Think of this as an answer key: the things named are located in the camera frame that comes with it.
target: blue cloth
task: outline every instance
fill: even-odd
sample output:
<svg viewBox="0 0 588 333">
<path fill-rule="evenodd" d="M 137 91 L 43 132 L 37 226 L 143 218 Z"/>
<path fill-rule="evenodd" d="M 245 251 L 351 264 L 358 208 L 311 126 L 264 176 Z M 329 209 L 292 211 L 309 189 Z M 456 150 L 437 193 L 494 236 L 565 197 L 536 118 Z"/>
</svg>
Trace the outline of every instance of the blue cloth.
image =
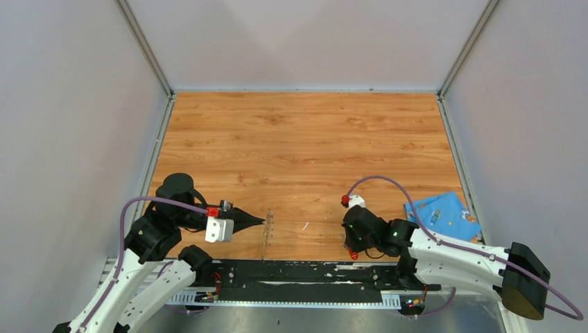
<svg viewBox="0 0 588 333">
<path fill-rule="evenodd" d="M 415 201 L 415 207 L 424 226 L 434 232 L 470 241 L 482 230 L 455 192 Z M 415 222 L 408 203 L 404 204 L 404 210 L 407 219 Z"/>
</svg>

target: metal floor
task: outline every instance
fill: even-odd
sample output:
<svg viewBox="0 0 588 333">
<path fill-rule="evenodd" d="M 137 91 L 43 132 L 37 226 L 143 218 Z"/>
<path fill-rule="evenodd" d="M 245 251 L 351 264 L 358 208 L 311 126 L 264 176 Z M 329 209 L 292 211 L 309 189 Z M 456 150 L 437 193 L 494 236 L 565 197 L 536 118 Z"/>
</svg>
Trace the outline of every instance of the metal floor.
<svg viewBox="0 0 588 333">
<path fill-rule="evenodd" d="M 427 297 L 429 309 L 441 296 Z M 458 296 L 445 312 L 410 321 L 397 311 L 353 309 L 286 309 L 213 307 L 195 316 L 162 309 L 140 333 L 262 333 L 262 332 L 505 332 L 496 302 L 481 296 Z"/>
</svg>

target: white wall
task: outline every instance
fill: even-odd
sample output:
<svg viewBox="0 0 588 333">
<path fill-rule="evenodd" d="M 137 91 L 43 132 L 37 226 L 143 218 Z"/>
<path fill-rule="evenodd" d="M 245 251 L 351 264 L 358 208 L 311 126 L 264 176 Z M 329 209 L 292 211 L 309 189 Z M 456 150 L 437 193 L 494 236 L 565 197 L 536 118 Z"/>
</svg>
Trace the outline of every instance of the white wall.
<svg viewBox="0 0 588 333">
<path fill-rule="evenodd" d="M 114 1 L 0 8 L 0 332 L 52 332 L 116 251 L 166 99 Z"/>
<path fill-rule="evenodd" d="M 485 235 L 529 245 L 552 285 L 587 313 L 588 2 L 502 2 L 450 90 L 448 112 Z M 529 327 L 588 331 L 553 312 Z"/>
<path fill-rule="evenodd" d="M 129 0 L 175 89 L 438 89 L 487 0 Z"/>
</svg>

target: wooden table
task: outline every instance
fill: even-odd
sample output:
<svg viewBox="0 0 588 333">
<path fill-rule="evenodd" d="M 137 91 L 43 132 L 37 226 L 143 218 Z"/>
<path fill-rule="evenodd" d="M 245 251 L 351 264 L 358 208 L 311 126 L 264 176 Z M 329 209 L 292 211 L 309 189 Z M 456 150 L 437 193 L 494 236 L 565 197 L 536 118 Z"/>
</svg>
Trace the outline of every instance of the wooden table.
<svg viewBox="0 0 588 333">
<path fill-rule="evenodd" d="M 455 191 L 463 201 L 433 94 L 180 93 L 150 194 L 175 172 L 190 174 L 209 203 L 227 199 L 273 222 L 229 243 L 182 231 L 172 256 L 196 244 L 219 259 L 349 260 L 340 199 L 372 174 L 414 199 Z M 406 217 L 406 199 L 385 181 L 355 193 L 386 220 Z"/>
</svg>

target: wood grain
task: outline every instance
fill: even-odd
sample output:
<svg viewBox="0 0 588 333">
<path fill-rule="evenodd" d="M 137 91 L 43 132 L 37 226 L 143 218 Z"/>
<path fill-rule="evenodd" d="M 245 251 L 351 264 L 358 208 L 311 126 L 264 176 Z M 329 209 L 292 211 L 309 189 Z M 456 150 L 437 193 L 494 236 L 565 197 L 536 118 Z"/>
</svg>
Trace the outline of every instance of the wood grain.
<svg viewBox="0 0 588 333">
<path fill-rule="evenodd" d="M 371 174 L 398 180 L 414 199 L 456 191 L 463 200 L 433 94 L 180 93 L 151 194 L 175 172 L 190 174 L 210 203 L 271 211 L 273 223 L 229 243 L 183 232 L 170 255 L 196 244 L 215 258 L 349 260 L 340 198 Z M 405 217 L 392 185 L 371 180 L 357 193 L 379 216 Z"/>
</svg>

